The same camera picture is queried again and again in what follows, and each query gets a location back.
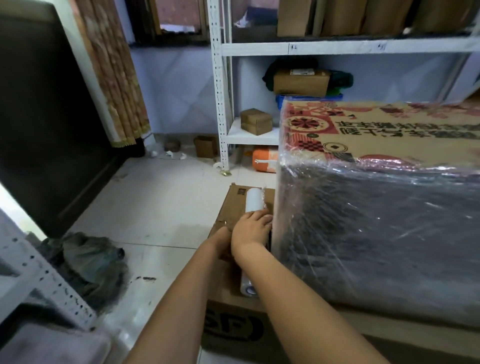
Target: orange package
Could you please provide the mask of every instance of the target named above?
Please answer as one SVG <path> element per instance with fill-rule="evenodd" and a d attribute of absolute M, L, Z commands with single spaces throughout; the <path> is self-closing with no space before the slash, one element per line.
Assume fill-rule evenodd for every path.
<path fill-rule="evenodd" d="M 276 173 L 277 146 L 257 146 L 252 154 L 252 165 L 257 171 Z"/>

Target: hand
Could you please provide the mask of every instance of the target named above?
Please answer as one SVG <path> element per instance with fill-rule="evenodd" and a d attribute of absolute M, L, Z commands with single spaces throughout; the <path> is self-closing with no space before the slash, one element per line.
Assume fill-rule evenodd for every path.
<path fill-rule="evenodd" d="M 237 222 L 232 232 L 232 255 L 235 258 L 239 250 L 249 244 L 265 246 L 268 233 L 272 229 L 273 216 L 268 209 L 247 212 Z"/>
<path fill-rule="evenodd" d="M 232 240 L 232 232 L 223 226 L 218 229 L 207 241 L 210 241 L 216 249 L 218 256 L 224 255 L 230 247 L 230 241 Z"/>

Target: white roll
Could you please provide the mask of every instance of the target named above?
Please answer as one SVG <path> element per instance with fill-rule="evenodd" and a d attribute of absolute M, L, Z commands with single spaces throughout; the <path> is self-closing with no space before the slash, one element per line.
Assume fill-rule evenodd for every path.
<path fill-rule="evenodd" d="M 245 212 L 263 210 L 264 208 L 264 193 L 262 189 L 249 189 L 247 191 L 247 200 L 245 202 Z M 257 295 L 257 291 L 250 281 L 250 278 L 248 278 L 243 271 L 241 273 L 240 292 L 247 297 L 255 297 Z"/>

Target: dark door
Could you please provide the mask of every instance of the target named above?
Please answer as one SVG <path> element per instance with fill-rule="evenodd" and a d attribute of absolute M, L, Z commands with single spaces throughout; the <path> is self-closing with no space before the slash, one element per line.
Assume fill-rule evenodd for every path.
<path fill-rule="evenodd" d="M 121 153 L 109 145 L 54 6 L 0 1 L 0 182 L 59 237 Z"/>

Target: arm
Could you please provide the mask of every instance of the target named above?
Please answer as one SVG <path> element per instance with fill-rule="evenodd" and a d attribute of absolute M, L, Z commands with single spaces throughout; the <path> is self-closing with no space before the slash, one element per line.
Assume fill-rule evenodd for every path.
<path fill-rule="evenodd" d="M 158 303 L 124 364 L 196 363 L 210 273 L 230 237 L 223 227 L 200 245 Z"/>
<path fill-rule="evenodd" d="M 252 281 L 285 352 L 294 364 L 388 364 L 343 317 L 264 247 L 267 210 L 245 214 L 232 253 Z"/>

